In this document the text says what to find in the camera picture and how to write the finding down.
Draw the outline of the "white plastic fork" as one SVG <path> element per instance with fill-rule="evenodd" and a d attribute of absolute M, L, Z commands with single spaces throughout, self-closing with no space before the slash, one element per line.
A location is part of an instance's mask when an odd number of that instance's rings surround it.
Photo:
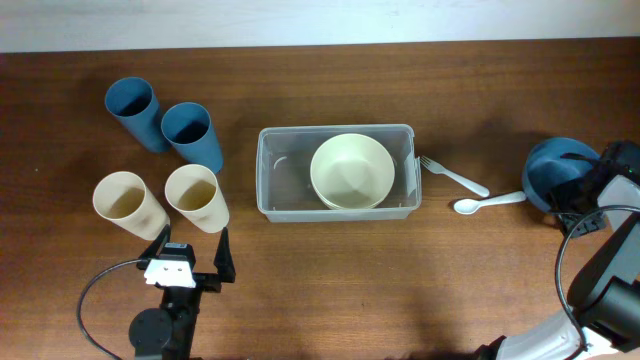
<path fill-rule="evenodd" d="M 444 175 L 452 180 L 454 180 L 455 182 L 457 182 L 458 184 L 462 185 L 463 187 L 465 187 L 466 189 L 470 190 L 471 192 L 473 192 L 476 195 L 479 195 L 483 198 L 486 198 L 490 195 L 490 191 L 488 188 L 468 179 L 465 178 L 455 172 L 452 172 L 450 170 L 448 170 L 447 168 L 445 168 L 444 166 L 442 166 L 440 163 L 426 157 L 426 156 L 421 156 L 420 157 L 420 163 L 421 165 L 426 168 L 429 172 L 436 174 L 436 175 Z"/>

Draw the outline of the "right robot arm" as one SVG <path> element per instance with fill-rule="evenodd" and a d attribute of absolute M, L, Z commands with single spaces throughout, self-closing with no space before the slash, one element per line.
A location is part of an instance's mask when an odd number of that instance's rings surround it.
<path fill-rule="evenodd" d="M 561 311 L 527 333 L 476 350 L 480 360 L 589 359 L 639 346 L 639 146 L 609 143 L 602 153 L 551 138 L 529 153 L 526 198 L 553 215 L 563 234 L 554 265 Z M 611 236 L 568 288 L 562 263 L 571 240 L 609 228 Z"/>

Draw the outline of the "blue bowl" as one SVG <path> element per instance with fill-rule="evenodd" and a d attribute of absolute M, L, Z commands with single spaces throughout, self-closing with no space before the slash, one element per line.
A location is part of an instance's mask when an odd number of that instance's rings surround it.
<path fill-rule="evenodd" d="M 575 153 L 590 159 L 600 155 L 590 146 L 566 137 L 554 137 L 537 144 L 529 153 L 522 172 L 522 187 L 527 199 L 540 211 L 549 213 L 548 193 L 557 185 L 583 177 L 592 165 L 581 160 L 563 159 Z"/>

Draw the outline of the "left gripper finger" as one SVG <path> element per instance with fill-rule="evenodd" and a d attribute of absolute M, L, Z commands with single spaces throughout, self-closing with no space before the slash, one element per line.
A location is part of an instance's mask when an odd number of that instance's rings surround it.
<path fill-rule="evenodd" d="M 214 266 L 219 276 L 234 276 L 235 266 L 230 250 L 229 231 L 224 227 L 221 231 L 218 247 L 214 258 Z"/>
<path fill-rule="evenodd" d="M 170 241 L 171 237 L 171 226 L 169 224 L 165 225 L 161 230 L 158 237 L 152 241 L 152 243 L 147 247 L 147 249 L 141 254 L 142 259 L 153 259 L 158 256 L 161 252 L 164 245 Z"/>

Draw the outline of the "white plastic spoon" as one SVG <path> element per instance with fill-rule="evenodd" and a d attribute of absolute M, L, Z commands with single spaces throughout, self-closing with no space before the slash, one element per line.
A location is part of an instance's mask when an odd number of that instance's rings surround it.
<path fill-rule="evenodd" d="M 472 215 L 482 207 L 520 203 L 526 199 L 527 196 L 523 191 L 517 191 L 483 200 L 462 199 L 457 201 L 453 208 L 459 214 Z"/>

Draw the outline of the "cream bowl front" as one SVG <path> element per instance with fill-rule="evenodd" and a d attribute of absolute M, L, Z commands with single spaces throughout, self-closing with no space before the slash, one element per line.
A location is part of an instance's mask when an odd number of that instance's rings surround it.
<path fill-rule="evenodd" d="M 322 143 L 312 156 L 311 185 L 318 195 L 340 190 L 391 191 L 395 166 L 389 151 L 377 140 L 346 133 Z"/>

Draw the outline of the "cream bowl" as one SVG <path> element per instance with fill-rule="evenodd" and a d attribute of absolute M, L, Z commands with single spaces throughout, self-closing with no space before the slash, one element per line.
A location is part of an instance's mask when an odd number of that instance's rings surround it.
<path fill-rule="evenodd" d="M 340 190 L 391 191 L 395 166 L 389 151 L 377 140 L 346 133 L 322 143 L 312 156 L 311 185 L 318 195 Z"/>
<path fill-rule="evenodd" d="M 371 192 L 364 189 L 340 190 L 328 194 L 318 193 L 321 202 L 334 210 L 373 209 L 381 204 L 391 191 Z"/>

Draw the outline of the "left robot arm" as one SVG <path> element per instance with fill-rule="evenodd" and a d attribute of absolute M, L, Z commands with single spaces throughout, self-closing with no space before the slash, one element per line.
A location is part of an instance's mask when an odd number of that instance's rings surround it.
<path fill-rule="evenodd" d="M 218 242 L 215 273 L 196 272 L 193 247 L 170 237 L 171 227 L 165 226 L 139 256 L 137 268 L 144 272 L 145 282 L 163 295 L 158 307 L 141 311 L 130 324 L 129 341 L 136 359 L 188 359 L 202 295 L 219 293 L 224 283 L 235 281 L 227 228 Z"/>

